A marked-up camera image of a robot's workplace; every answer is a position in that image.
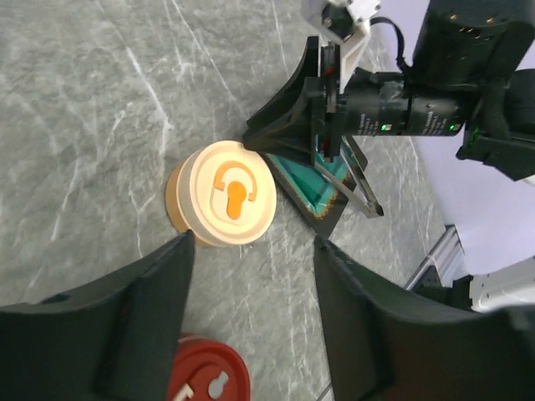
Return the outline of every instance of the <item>orange logo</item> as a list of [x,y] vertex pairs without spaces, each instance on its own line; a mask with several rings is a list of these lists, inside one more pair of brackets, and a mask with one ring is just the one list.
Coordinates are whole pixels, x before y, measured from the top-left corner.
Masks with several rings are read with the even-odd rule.
[[[252,191],[247,193],[245,185],[240,181],[231,181],[228,185],[225,184],[223,178],[230,169],[240,169],[247,173],[251,179]],[[257,199],[257,181],[254,178],[251,170],[240,163],[239,161],[228,161],[223,163],[219,169],[217,169],[216,177],[214,178],[213,187],[216,190],[225,191],[227,188],[227,215],[232,220],[237,220],[242,215],[243,202],[248,199],[250,202],[254,202]]]

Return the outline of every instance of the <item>round container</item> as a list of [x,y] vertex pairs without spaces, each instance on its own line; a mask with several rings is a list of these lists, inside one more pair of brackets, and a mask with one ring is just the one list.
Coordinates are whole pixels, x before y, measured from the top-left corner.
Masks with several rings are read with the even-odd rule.
[[191,229],[201,245],[244,245],[273,221],[275,181],[258,153],[223,140],[198,150],[173,171],[166,207],[176,229]]
[[247,366],[234,349],[187,335],[180,340],[166,401],[250,401]]

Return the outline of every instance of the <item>white robot bracket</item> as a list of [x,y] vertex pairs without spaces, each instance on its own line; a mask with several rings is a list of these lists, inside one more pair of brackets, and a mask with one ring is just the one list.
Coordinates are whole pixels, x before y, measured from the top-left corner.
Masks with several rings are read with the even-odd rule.
[[[350,35],[341,38],[330,29],[331,22],[324,18],[324,10],[328,5],[345,8],[353,19],[353,30]],[[312,25],[325,42],[333,42],[340,46],[340,88],[345,91],[353,72],[369,44],[371,37],[370,19],[380,10],[380,0],[303,0],[301,14],[305,21]]]

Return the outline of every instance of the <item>red lid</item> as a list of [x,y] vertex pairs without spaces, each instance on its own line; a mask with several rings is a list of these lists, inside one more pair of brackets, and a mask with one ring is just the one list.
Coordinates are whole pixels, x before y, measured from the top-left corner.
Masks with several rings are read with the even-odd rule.
[[199,337],[180,341],[167,401],[250,401],[247,367],[234,349]]

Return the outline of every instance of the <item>gray marble surface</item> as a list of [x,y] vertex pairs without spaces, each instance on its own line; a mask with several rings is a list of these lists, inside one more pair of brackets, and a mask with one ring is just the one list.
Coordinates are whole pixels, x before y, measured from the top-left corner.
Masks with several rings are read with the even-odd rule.
[[[299,0],[0,0],[0,303],[92,281],[176,233],[167,176],[238,139],[312,31]],[[388,65],[374,40],[366,67]],[[386,217],[346,211],[333,241],[402,283],[444,228],[411,140],[361,140]],[[235,347],[253,400],[329,382],[313,233],[278,197],[250,246],[198,249],[184,328]]]

